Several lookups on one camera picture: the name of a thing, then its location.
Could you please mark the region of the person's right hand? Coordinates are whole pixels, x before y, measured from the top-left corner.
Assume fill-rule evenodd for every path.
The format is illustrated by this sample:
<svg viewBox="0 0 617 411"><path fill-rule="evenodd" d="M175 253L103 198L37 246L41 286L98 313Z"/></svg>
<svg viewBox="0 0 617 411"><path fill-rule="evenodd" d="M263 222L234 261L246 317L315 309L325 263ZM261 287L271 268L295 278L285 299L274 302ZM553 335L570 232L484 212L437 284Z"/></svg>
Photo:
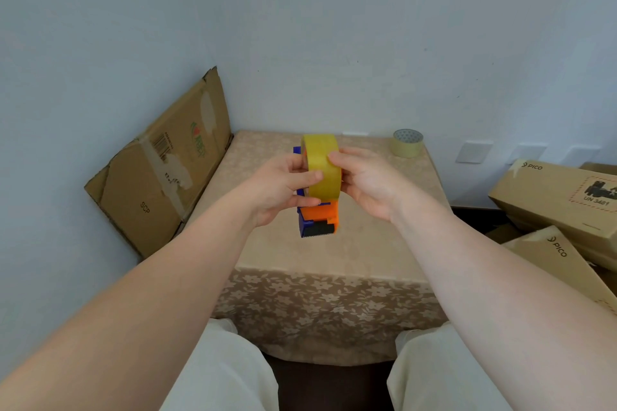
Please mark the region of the person's right hand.
<svg viewBox="0 0 617 411"><path fill-rule="evenodd" d="M338 151L371 152L363 172L348 173L342 169L341 188L370 215L400 227L405 206L416 191L413 183L374 151L349 147Z"/></svg>

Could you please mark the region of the person's left hand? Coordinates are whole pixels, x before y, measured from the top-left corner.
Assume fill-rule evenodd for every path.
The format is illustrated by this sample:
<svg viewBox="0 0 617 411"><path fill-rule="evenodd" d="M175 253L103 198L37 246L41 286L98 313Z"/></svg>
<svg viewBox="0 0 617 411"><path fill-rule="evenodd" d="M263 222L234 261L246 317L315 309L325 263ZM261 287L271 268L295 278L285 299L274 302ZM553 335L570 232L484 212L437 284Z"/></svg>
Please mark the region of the person's left hand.
<svg viewBox="0 0 617 411"><path fill-rule="evenodd" d="M251 208L255 227L268 225L283 210L320 204L319 198L298 196L298 188L288 188L284 182L285 174L306 171L301 155L283 154L266 161L242 184L242 194Z"/></svg>

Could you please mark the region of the yellow packing tape roll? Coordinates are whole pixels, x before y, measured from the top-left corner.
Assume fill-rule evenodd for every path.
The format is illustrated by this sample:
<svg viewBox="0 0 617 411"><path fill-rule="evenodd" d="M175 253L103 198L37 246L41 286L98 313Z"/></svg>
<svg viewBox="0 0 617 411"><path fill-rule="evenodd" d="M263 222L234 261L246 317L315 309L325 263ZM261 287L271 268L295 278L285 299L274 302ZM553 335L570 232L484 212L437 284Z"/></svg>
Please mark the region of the yellow packing tape roll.
<svg viewBox="0 0 617 411"><path fill-rule="evenodd" d="M331 152L339 150L335 135L305 134L300 147L308 171L321 171L323 174L318 183L304 188L305 196L319 198L322 203L338 200L342 170L328 158Z"/></svg>

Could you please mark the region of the blue and orange tape dispenser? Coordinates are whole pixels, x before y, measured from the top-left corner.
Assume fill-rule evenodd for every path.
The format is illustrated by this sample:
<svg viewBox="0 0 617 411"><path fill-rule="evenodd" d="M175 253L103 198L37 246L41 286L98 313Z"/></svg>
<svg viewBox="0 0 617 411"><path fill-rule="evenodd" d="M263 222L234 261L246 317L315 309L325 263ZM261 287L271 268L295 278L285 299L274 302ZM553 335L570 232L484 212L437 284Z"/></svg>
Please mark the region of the blue and orange tape dispenser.
<svg viewBox="0 0 617 411"><path fill-rule="evenodd" d="M303 150L303 144L299 144L293 147L292 152L297 155L306 155L306 151ZM327 164L331 165L328 159L328 154L338 149L338 145L329 145L329 149L325 151L325 159ZM330 171L323 171L325 174L325 181L330 187L334 185L334 189L339 191L339 196L333 199L320 198L320 204L315 206L297 206L297 214L299 219L299 233L301 238L308 238L313 236L325 236L333 235L337 232L339 227L339 208L338 202L341 193L341 168L337 168L337 175L332 174ZM309 197L308 187L298 188L296 194L301 197Z"/></svg>

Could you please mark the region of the person's left forearm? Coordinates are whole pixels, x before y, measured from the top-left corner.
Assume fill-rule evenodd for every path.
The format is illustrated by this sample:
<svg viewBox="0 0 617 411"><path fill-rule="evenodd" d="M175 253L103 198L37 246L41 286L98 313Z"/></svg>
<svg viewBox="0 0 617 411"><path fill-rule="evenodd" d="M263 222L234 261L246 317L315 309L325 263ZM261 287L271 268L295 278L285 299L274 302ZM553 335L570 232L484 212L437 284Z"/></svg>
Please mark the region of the person's left forearm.
<svg viewBox="0 0 617 411"><path fill-rule="evenodd" d="M0 411L158 411L257 222L238 187L97 295L0 383Z"/></svg>

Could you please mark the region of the person's right forearm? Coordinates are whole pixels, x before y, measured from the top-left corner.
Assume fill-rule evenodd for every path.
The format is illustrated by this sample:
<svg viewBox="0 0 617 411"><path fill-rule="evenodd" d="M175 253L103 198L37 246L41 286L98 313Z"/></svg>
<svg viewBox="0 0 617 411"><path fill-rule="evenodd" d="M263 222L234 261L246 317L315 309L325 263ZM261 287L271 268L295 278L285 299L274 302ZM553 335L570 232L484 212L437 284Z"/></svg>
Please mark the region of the person's right forearm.
<svg viewBox="0 0 617 411"><path fill-rule="evenodd" d="M617 315L423 191L390 205L439 303L516 411L617 411Z"/></svg>

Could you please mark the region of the clear tape roll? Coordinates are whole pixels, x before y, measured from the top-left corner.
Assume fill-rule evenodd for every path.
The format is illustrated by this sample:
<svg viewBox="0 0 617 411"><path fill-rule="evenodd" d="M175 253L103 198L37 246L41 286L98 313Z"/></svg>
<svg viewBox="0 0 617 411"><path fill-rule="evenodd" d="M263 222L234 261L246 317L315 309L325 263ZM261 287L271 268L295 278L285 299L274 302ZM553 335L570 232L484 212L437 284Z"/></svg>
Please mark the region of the clear tape roll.
<svg viewBox="0 0 617 411"><path fill-rule="evenodd" d="M416 158L424 148L424 136L417 130L401 128L393 132L389 148L399 158Z"/></svg>

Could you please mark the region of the beige floral tablecloth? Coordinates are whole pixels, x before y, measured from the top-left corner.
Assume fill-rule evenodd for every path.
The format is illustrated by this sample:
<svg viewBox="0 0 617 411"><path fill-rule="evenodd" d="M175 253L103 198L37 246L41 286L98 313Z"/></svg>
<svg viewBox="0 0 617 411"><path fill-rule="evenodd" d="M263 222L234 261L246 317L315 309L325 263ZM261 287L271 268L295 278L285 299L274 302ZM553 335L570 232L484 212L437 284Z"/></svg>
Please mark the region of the beige floral tablecloth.
<svg viewBox="0 0 617 411"><path fill-rule="evenodd" d="M332 235L300 237L295 209L249 235L211 315L285 361L392 361L405 330L447 321L396 228L339 198Z"/></svg>

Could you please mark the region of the flattened brown cardboard box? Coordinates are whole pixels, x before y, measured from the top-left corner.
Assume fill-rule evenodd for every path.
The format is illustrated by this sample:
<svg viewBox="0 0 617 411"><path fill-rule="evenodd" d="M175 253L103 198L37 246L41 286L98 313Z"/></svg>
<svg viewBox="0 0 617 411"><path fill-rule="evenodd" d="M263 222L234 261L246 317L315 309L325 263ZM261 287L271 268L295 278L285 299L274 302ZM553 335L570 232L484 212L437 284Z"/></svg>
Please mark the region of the flattened brown cardboard box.
<svg viewBox="0 0 617 411"><path fill-rule="evenodd" d="M84 189L146 259L181 232L232 139L222 82L213 67Z"/></svg>

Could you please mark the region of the long cardboard box, red stamp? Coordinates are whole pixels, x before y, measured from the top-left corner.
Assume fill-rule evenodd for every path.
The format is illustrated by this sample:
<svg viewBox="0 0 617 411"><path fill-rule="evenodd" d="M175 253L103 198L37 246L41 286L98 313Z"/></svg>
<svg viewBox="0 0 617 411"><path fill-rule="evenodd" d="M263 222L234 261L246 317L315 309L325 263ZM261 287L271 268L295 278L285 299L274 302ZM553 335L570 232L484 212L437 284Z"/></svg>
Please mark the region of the long cardboard box, red stamp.
<svg viewBox="0 0 617 411"><path fill-rule="evenodd" d="M617 176L518 159L489 192L516 223L558 227L572 243L617 259Z"/></svg>

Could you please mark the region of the person's cream trousers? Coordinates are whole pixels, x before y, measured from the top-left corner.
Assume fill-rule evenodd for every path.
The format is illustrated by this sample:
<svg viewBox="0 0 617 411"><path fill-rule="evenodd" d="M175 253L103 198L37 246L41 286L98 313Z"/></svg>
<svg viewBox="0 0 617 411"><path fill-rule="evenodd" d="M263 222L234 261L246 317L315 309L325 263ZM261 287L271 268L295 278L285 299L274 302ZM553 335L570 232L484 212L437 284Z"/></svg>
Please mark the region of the person's cream trousers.
<svg viewBox="0 0 617 411"><path fill-rule="evenodd" d="M387 380L394 411L513 411L450 322L401 332ZM278 383L229 319L210 319L160 411L279 411Z"/></svg>

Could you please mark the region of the plain long cardboard box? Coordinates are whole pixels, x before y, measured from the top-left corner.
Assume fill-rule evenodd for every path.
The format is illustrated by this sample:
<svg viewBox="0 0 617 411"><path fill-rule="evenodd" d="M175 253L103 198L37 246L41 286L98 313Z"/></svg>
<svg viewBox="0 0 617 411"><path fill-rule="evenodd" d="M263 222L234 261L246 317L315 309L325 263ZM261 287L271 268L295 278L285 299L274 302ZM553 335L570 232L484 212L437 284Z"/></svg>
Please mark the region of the plain long cardboard box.
<svg viewBox="0 0 617 411"><path fill-rule="evenodd" d="M555 226L502 244L617 316L617 296Z"/></svg>

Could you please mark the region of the white wall socket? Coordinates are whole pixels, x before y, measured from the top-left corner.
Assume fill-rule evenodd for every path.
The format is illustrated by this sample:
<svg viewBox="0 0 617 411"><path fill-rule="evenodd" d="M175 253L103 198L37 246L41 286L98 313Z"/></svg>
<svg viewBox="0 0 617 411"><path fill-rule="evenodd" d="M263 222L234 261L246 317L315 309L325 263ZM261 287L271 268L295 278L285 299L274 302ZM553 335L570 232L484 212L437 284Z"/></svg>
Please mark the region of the white wall socket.
<svg viewBox="0 0 617 411"><path fill-rule="evenodd" d="M546 143L520 143L512 151L507 165L511 166L518 159L539 160L547 147Z"/></svg>
<svg viewBox="0 0 617 411"><path fill-rule="evenodd" d="M580 168L586 162L592 162L602 147L596 145L573 145L562 160L562 165Z"/></svg>
<svg viewBox="0 0 617 411"><path fill-rule="evenodd" d="M467 140L460 148L455 162L459 164L482 164L494 145L488 140Z"/></svg>

